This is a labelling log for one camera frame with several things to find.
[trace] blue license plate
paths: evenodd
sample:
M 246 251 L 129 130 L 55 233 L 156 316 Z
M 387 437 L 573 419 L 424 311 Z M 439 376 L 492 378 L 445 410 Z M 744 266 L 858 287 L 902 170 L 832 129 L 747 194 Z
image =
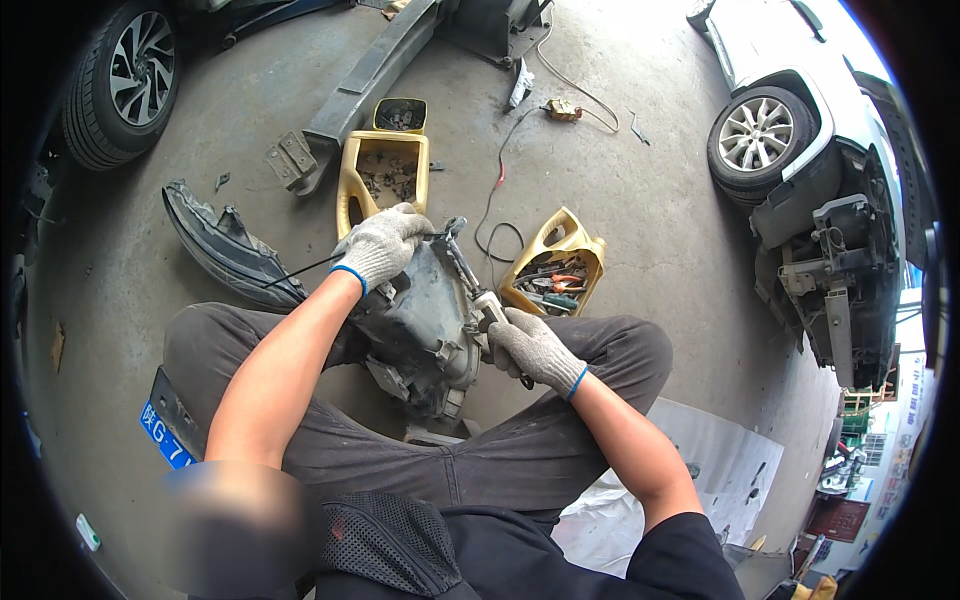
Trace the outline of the blue license plate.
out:
M 143 430 L 147 432 L 147 435 L 156 444 L 156 449 L 160 451 L 163 458 L 167 459 L 171 467 L 186 467 L 197 462 L 197 459 L 190 456 L 180 440 L 171 433 L 166 423 L 156 414 L 154 405 L 150 403 L 149 398 L 147 398 L 147 403 L 143 405 L 143 410 L 140 411 L 140 425 L 143 426 Z

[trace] concrete floor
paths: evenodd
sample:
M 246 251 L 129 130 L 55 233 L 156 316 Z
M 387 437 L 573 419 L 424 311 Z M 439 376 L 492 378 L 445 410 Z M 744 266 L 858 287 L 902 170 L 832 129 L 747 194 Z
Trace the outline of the concrete floor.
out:
M 632 313 L 659 323 L 676 352 L 663 396 L 784 445 L 754 531 L 768 536 L 766 549 L 783 548 L 802 525 L 838 389 L 809 352 L 793 349 L 756 297 L 749 228 L 711 183 L 704 143 L 729 98 L 717 58 L 687 26 L 685 5 L 560 4 L 545 52 L 614 107 L 622 130 L 611 135 L 590 117 L 568 125 L 531 115 L 504 155 L 507 178 L 492 219 L 529 236 L 565 205 L 609 242 L 607 274 L 588 315 Z M 47 216 L 64 225 L 42 229 L 29 272 L 31 419 L 63 509 L 71 520 L 86 514 L 104 541 L 97 563 L 130 597 L 178 597 L 135 568 L 142 548 L 128 549 L 124 524 L 136 492 L 168 470 L 136 422 L 164 327 L 192 302 L 237 303 L 180 246 L 160 186 L 185 178 L 202 202 L 234 204 L 291 269 L 325 255 L 335 235 L 332 187 L 295 200 L 261 157 L 309 121 L 382 27 L 383 17 L 368 9 L 320 12 L 194 60 L 152 151 L 115 171 L 70 174 L 48 205 Z M 530 65 L 536 89 L 525 106 L 562 96 L 596 110 L 532 54 Z M 447 164 L 431 174 L 434 223 L 459 214 L 475 225 L 482 216 L 498 175 L 496 150 L 516 119 L 501 113 L 509 86 L 506 73 L 433 40 L 391 91 L 429 104 L 431 156 Z M 629 131 L 629 109 L 651 147 Z M 214 197 L 213 182 L 226 171 L 230 182 Z M 516 251 L 507 236 L 494 246 Z M 464 249 L 488 278 L 480 251 L 472 243 Z M 495 267 L 499 279 L 505 267 Z M 318 269 L 301 279 L 313 289 L 323 277 Z M 57 321 L 66 343 L 54 373 Z M 359 369 L 334 370 L 320 389 L 338 403 L 382 396 Z M 484 366 L 465 412 L 490 427 L 535 398 Z M 395 415 L 384 409 L 361 419 L 390 432 Z

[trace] work glove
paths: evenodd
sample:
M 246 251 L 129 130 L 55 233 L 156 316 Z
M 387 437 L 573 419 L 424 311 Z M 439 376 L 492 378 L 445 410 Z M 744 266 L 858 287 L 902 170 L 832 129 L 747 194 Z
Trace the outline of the work glove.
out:
M 337 244 L 334 253 L 345 252 L 330 272 L 349 271 L 363 284 L 363 295 L 400 275 L 410 262 L 425 233 L 433 233 L 430 221 L 410 203 L 380 211 L 354 226 Z
M 539 317 L 517 308 L 503 312 L 510 323 L 491 323 L 487 331 L 496 367 L 511 377 L 526 373 L 570 401 L 587 374 L 587 362 L 574 356 Z

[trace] black wire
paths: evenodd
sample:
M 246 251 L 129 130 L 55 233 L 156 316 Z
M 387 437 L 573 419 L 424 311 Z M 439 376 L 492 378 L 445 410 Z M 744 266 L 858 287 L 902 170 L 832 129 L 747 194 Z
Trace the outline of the black wire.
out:
M 304 271 L 309 271 L 310 269 L 313 269 L 314 267 L 319 267 L 320 265 L 324 264 L 325 262 L 330 262 L 331 260 L 336 260 L 336 259 L 338 259 L 338 258 L 343 258 L 343 257 L 344 257 L 344 254 L 346 254 L 346 252 L 340 252 L 339 254 L 333 254 L 333 255 L 331 255 L 331 256 L 328 256 L 327 258 L 325 258 L 325 259 L 323 259 L 323 260 L 318 260 L 317 262 L 313 263 L 312 265 L 310 265 L 310 266 L 308 266 L 308 267 L 303 267 L 303 268 L 300 269 L 299 271 L 294 271 L 293 273 L 291 273 L 290 275 L 288 275 L 288 276 L 286 276 L 286 277 L 281 277 L 280 279 L 277 279 L 276 281 L 271 281 L 271 282 L 268 283 L 267 285 L 263 286 L 263 289 L 267 289 L 268 287 L 273 287 L 273 286 L 277 285 L 278 283 L 280 283 L 281 281 L 286 281 L 286 280 L 289 279 L 290 277 L 292 277 L 292 276 L 294 276 L 294 275 L 299 275 L 299 274 L 303 273 Z
M 545 107 L 533 107 L 533 108 L 527 109 L 526 112 L 524 112 L 523 114 L 521 114 L 521 115 L 520 115 L 520 118 L 518 118 L 518 119 L 516 120 L 516 123 L 514 123 L 514 125 L 513 125 L 512 127 L 510 127 L 510 130 L 507 132 L 507 137 L 504 138 L 503 143 L 500 145 L 500 150 L 499 150 L 499 152 L 496 153 L 496 158 L 497 158 L 497 161 L 498 161 L 497 166 L 500 167 L 500 175 L 503 176 L 504 178 L 506 178 L 506 171 L 505 171 L 505 166 L 504 166 L 504 164 L 503 164 L 503 150 L 507 147 L 507 144 L 510 143 L 510 137 L 511 137 L 511 136 L 514 134 L 514 132 L 516 131 L 517 126 L 518 126 L 520 123 L 522 123 L 522 122 L 523 122 L 523 119 L 527 118 L 527 115 L 530 114 L 531 112 L 533 112 L 534 110 L 546 110 L 546 108 L 545 108 Z M 503 256 L 497 256 L 497 255 L 494 254 L 493 252 L 490 252 L 490 246 L 491 246 L 491 243 L 493 242 L 493 234 L 496 233 L 497 228 L 499 228 L 500 226 L 503 226 L 503 227 L 507 227 L 507 228 L 512 229 L 512 230 L 514 231 L 514 233 L 516 233 L 516 238 L 517 238 L 518 240 L 520 240 L 520 249 L 523 250 L 523 248 L 524 248 L 524 244 L 523 244 L 523 234 L 520 233 L 520 230 L 517 229 L 516 226 L 515 226 L 513 223 L 508 223 L 508 222 L 506 222 L 506 221 L 501 222 L 501 223 L 497 223 L 496 225 L 493 226 L 493 229 L 491 229 L 491 232 L 490 232 L 490 237 L 487 239 L 487 245 L 486 245 L 486 246 L 484 246 L 484 245 L 480 242 L 480 228 L 483 226 L 484 223 L 487 222 L 487 218 L 490 216 L 490 208 L 491 208 L 491 205 L 492 205 L 492 203 L 493 203 L 493 193 L 496 192 L 497 188 L 500 187 L 501 184 L 502 184 L 502 182 L 500 181 L 500 178 L 497 178 L 496 183 L 493 185 L 493 188 L 491 188 L 491 190 L 490 190 L 490 195 L 487 196 L 487 209 L 484 210 L 484 212 L 483 212 L 483 218 L 480 219 L 480 223 L 477 224 L 477 228 L 473 230 L 473 241 L 476 242 L 476 245 L 480 248 L 480 250 L 483 251 L 483 253 L 487 255 L 487 261 L 490 263 L 491 272 L 492 272 L 492 270 L 493 270 L 493 261 L 494 261 L 494 260 L 497 260 L 497 261 L 499 261 L 499 262 L 514 262 L 514 261 L 516 260 L 516 257 L 514 257 L 514 258 L 504 258 Z

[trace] pliers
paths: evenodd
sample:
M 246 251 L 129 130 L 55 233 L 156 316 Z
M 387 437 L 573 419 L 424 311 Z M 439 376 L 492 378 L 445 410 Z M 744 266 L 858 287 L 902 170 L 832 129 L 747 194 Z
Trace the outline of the pliers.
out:
M 576 281 L 579 283 L 579 286 L 573 286 L 571 284 L 564 284 L 564 281 Z M 586 292 L 587 288 L 583 287 L 583 280 L 576 275 L 552 275 L 550 277 L 540 277 L 531 281 L 537 287 L 549 287 L 553 288 L 554 293 L 562 294 L 563 292 Z

